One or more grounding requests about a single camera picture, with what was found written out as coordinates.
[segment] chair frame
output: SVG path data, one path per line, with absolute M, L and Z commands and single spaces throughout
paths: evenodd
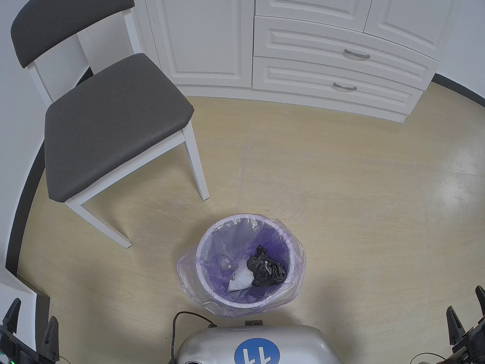
M 125 19 L 133 53 L 141 53 L 142 48 L 136 33 L 132 9 L 123 11 L 123 17 Z M 30 63 L 27 66 L 27 69 L 32 77 L 35 87 L 40 94 L 40 97 L 44 101 L 45 105 L 49 107 L 53 101 L 45 88 L 42 78 L 39 75 L 39 70 L 37 69 L 35 61 Z M 130 159 L 129 161 L 110 171 L 83 191 L 69 198 L 65 204 L 82 218 L 84 218 L 87 222 L 92 224 L 95 228 L 106 234 L 106 236 L 115 240 L 118 244 L 124 246 L 125 248 L 130 247 L 131 242 L 125 235 L 121 234 L 111 225 L 96 217 L 92 212 L 88 211 L 88 209 L 83 206 L 83 203 L 106 189 L 108 186 L 111 186 L 113 183 L 122 179 L 129 173 L 132 173 L 137 168 L 147 164 L 149 161 L 159 157 L 163 153 L 182 143 L 185 143 L 185 148 L 187 149 L 187 153 L 190 158 L 192 173 L 196 179 L 197 189 L 200 197 L 202 197 L 203 200 L 206 200 L 209 198 L 209 191 L 207 190 L 206 180 L 202 170 L 202 164 L 200 162 L 199 151 L 197 150 L 196 138 L 193 134 L 192 122 L 190 120 L 185 128 L 175 132 L 173 135 L 167 137 L 159 143 L 156 143 L 154 146 L 135 156 L 133 159 Z

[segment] white chair leg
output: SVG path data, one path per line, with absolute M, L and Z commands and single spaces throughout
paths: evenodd
M 207 190 L 206 179 L 202 170 L 199 151 L 197 150 L 196 137 L 193 135 L 192 121 L 189 121 L 189 124 L 182 129 L 182 133 L 185 137 L 185 148 L 189 154 L 192 173 L 193 177 L 196 179 L 197 189 L 199 190 L 200 197 L 202 197 L 203 200 L 206 200 L 209 198 L 209 191 Z
M 100 220 L 99 218 L 92 215 L 88 210 L 86 210 L 86 208 L 84 206 L 80 205 L 79 203 L 77 203 L 72 198 L 68 199 L 65 202 L 65 204 L 67 206 L 69 206 L 69 208 L 74 210 L 82 218 L 84 218 L 87 222 L 89 222 L 91 225 L 93 225 L 95 228 L 97 228 L 101 232 L 103 232 L 107 237 L 112 238 L 118 244 L 124 246 L 125 248 L 128 248 L 128 247 L 131 246 L 130 239 L 128 239 L 126 236 L 119 233 L 111 225 L 107 224 L 103 220 Z

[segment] white robot body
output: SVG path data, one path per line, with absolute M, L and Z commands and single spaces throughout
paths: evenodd
M 343 364 L 325 335 L 310 326 L 209 328 L 182 344 L 178 364 Z

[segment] drawer handle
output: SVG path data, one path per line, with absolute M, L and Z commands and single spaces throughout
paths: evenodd
M 369 59 L 371 57 L 370 54 L 357 54 L 356 52 L 351 52 L 350 50 L 345 49 L 343 52 L 352 55 L 354 57 L 359 57 L 359 58 L 364 58 L 364 59 Z
M 348 86 L 342 86 L 342 85 L 339 85 L 338 83 L 334 82 L 334 87 L 336 88 L 341 88 L 341 89 L 345 89 L 345 90 L 357 90 L 357 86 L 353 86 L 352 88 L 348 87 Z

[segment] floor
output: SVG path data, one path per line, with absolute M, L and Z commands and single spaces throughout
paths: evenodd
M 258 316 L 265 324 L 319 328 L 346 363 L 451 354 L 446 308 L 466 330 L 481 317 L 474 289 L 485 285 L 485 108 L 434 83 L 404 124 L 190 100 L 209 200 L 197 194 L 179 146 L 88 202 L 131 248 L 49 200 L 40 182 L 19 274 L 52 298 L 63 356 L 72 364 L 168 362 L 175 312 L 209 314 L 179 287 L 176 261 L 212 223 L 238 212 L 279 218 L 306 249 L 300 295 Z M 205 327 L 180 322 L 177 345 Z

